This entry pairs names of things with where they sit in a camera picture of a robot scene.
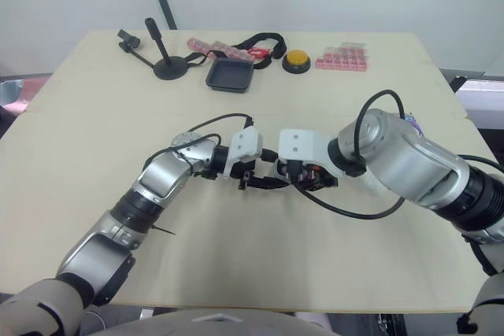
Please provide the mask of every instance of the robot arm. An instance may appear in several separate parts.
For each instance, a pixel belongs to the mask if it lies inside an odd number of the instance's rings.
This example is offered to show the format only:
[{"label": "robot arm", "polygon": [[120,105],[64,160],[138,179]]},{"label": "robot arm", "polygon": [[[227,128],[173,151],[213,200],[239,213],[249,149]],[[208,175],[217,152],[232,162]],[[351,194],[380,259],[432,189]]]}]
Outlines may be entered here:
[{"label": "robot arm", "polygon": [[280,133],[277,173],[302,183],[313,165],[336,178],[366,169],[390,191],[449,220],[470,243],[485,282],[473,310],[459,320],[459,332],[502,333],[504,316],[504,184],[426,139],[409,122],[378,109],[366,112],[354,151],[356,123],[337,138],[316,131]]},{"label": "robot arm", "polygon": [[75,334],[83,309],[108,303],[122,286],[135,264],[132,250],[189,177],[215,179],[225,169],[230,172],[234,164],[259,157],[261,142],[252,126],[236,133],[229,147],[190,131],[177,136],[77,242],[54,279],[37,282],[0,306],[0,334]]}]

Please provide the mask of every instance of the microphone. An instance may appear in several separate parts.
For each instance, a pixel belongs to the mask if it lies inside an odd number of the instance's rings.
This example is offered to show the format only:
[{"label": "microphone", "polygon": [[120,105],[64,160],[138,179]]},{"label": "microphone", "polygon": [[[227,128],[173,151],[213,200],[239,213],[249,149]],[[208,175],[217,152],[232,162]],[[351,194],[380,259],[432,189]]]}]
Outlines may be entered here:
[{"label": "microphone", "polygon": [[152,17],[145,19],[145,25],[150,37],[156,42],[157,48],[163,56],[163,59],[154,65],[154,74],[163,80],[174,80],[183,76],[189,69],[187,61],[182,57],[170,57],[168,55],[165,45],[161,41],[161,32]]}]

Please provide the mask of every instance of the black cylinder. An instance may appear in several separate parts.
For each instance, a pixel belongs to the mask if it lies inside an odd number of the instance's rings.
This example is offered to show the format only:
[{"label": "black cylinder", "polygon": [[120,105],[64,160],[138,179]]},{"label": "black cylinder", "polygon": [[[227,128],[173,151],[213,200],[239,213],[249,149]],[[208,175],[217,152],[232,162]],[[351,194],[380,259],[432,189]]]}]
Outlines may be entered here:
[{"label": "black cylinder", "polygon": [[210,169],[212,171],[223,173],[226,167],[226,160],[228,159],[229,148],[226,146],[215,146],[213,149],[212,165]]},{"label": "black cylinder", "polygon": [[435,212],[461,230],[483,230],[504,215],[504,184],[471,166],[462,193]]},{"label": "black cylinder", "polygon": [[337,138],[329,142],[328,155],[332,163],[339,169],[344,170],[347,176],[358,177],[365,174],[365,164],[359,164],[358,161],[349,161],[343,156]]},{"label": "black cylinder", "polygon": [[159,32],[158,25],[152,17],[147,17],[145,19],[145,26],[150,33],[150,37],[152,37],[154,41],[161,39],[161,33]]},{"label": "black cylinder", "polygon": [[163,208],[138,192],[129,190],[116,203],[110,215],[132,230],[146,233],[158,220]]}]

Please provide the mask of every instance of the black stand base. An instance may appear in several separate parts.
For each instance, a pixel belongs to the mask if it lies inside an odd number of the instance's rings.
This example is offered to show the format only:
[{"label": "black stand base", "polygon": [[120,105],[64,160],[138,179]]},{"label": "black stand base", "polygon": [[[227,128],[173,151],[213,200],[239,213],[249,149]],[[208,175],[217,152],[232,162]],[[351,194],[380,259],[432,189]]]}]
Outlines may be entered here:
[{"label": "black stand base", "polygon": [[170,65],[167,65],[165,60],[161,59],[157,64],[154,65],[154,74],[156,74],[159,79],[178,79],[183,76],[183,74],[185,74],[189,69],[186,60],[182,57],[170,57],[170,61],[172,63]]}]

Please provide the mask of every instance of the silver robot arm segment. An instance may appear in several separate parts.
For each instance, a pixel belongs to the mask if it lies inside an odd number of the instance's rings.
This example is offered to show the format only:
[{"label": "silver robot arm segment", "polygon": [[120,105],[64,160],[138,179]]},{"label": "silver robot arm segment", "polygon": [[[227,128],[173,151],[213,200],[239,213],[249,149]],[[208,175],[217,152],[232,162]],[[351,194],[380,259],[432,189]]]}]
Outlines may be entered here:
[{"label": "silver robot arm segment", "polygon": [[[337,154],[348,161],[355,161],[354,129],[349,125],[337,139]],[[433,210],[478,243],[504,242],[502,182],[378,109],[366,113],[359,142],[366,167],[389,190]]]},{"label": "silver robot arm segment", "polygon": [[[172,146],[199,137],[183,133]],[[119,290],[135,263],[131,251],[139,247],[189,177],[207,169],[223,172],[228,151],[218,147],[205,139],[154,157],[132,188],[69,252],[54,279],[37,282],[0,306],[1,333],[75,334],[83,309],[91,303],[108,303]]]}]

